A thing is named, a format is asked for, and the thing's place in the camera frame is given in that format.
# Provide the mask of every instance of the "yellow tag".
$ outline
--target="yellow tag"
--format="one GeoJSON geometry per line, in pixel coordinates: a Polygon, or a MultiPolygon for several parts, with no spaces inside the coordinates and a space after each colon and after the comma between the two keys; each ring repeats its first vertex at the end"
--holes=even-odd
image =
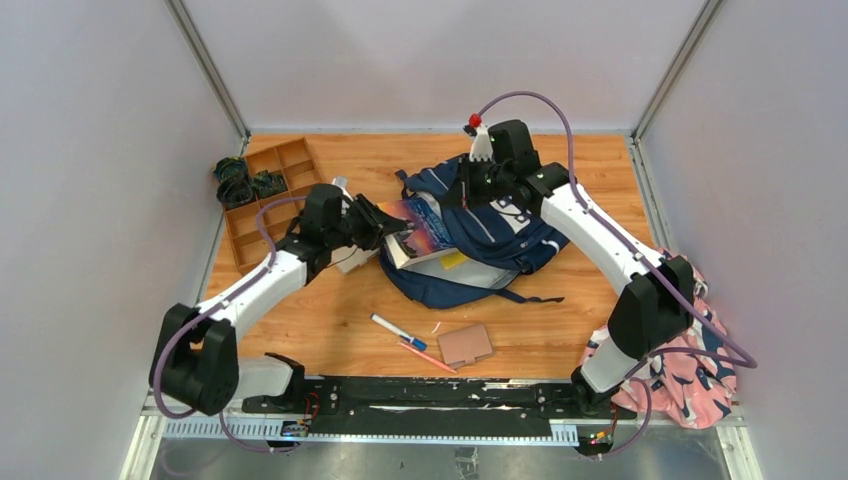
{"type": "Polygon", "coordinates": [[[463,262],[468,260],[468,257],[463,255],[461,252],[454,252],[444,257],[439,257],[439,260],[442,261],[442,267],[445,270],[450,270],[451,268],[461,265],[463,262]]]}

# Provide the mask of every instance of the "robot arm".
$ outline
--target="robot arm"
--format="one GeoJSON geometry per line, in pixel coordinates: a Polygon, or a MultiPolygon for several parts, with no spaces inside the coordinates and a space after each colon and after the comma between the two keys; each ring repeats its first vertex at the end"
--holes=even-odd
{"type": "Polygon", "coordinates": [[[493,148],[477,148],[491,152],[490,158],[482,162],[480,155],[462,160],[462,173],[449,195],[461,197],[457,203],[471,206],[510,196],[514,203],[574,242],[619,296],[608,321],[610,339],[571,377],[581,410],[596,411],[650,352],[692,326],[692,316],[659,283],[645,262],[670,280],[690,303],[694,287],[692,266],[683,257],[666,261],[641,244],[593,202],[582,185],[570,185],[568,171],[562,165],[542,167],[523,122],[509,120],[486,127],[472,116],[466,132],[476,133],[472,153],[481,139],[493,148]],[[634,245],[638,253],[629,250],[622,239],[634,245]]]}
{"type": "Polygon", "coordinates": [[[373,250],[387,235],[406,230],[407,224],[362,195],[352,199],[340,187],[319,184],[306,198],[296,226],[297,231],[290,229],[273,253],[225,292],[194,307],[177,304],[168,310],[150,370],[154,390],[158,371],[161,393],[207,415],[220,412],[233,398],[300,400],[302,394],[287,389],[295,370],[302,376],[301,365],[273,354],[239,359],[236,344],[271,308],[326,268],[335,249],[355,245],[373,250]],[[194,328],[167,349],[192,322],[194,328]],[[201,341],[200,349],[192,349],[201,341]]]}

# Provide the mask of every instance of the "white wall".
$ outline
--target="white wall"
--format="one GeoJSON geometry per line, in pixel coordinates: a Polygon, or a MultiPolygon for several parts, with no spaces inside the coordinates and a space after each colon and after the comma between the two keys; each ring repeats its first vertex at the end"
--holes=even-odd
{"type": "Polygon", "coordinates": [[[672,236],[760,361],[768,479],[843,478],[848,3],[725,2],[645,140],[672,236]]]}
{"type": "MultiPolygon", "coordinates": [[[[186,4],[252,128],[458,129],[529,89],[586,130],[635,127],[703,0],[186,4]]],[[[501,111],[559,128],[546,108],[501,111]]]]}
{"type": "Polygon", "coordinates": [[[0,478],[117,478],[232,128],[161,1],[0,15],[0,478]]]}

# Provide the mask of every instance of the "colorful book cover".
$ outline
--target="colorful book cover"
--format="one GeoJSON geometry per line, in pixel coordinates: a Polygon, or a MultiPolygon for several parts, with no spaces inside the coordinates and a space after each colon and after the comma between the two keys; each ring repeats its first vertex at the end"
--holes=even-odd
{"type": "Polygon", "coordinates": [[[413,197],[378,206],[387,214],[406,220],[410,227],[386,238],[387,253],[397,268],[457,251],[442,219],[423,198],[413,197]]]}

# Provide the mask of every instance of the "pink floral fabric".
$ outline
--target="pink floral fabric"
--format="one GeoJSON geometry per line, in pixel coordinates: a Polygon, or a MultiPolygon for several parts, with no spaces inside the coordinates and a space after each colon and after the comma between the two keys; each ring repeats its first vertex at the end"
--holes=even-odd
{"type": "MultiPolygon", "coordinates": [[[[662,251],[666,258],[669,252],[662,251]]],[[[702,298],[706,285],[700,272],[695,271],[695,308],[726,333],[718,316],[702,298]]],[[[580,363],[586,361],[601,342],[609,338],[606,325],[592,333],[580,363]]],[[[691,328],[666,343],[663,347],[692,347],[709,352],[728,355],[724,343],[712,332],[701,328],[695,320],[691,328]]],[[[733,365],[718,362],[703,355],[685,353],[661,354],[649,360],[635,377],[651,386],[654,411],[667,413],[680,425],[688,428],[707,428],[730,413],[731,399],[736,393],[736,372],[733,365]]],[[[625,381],[612,400],[632,411],[645,411],[645,390],[625,381]]]]}

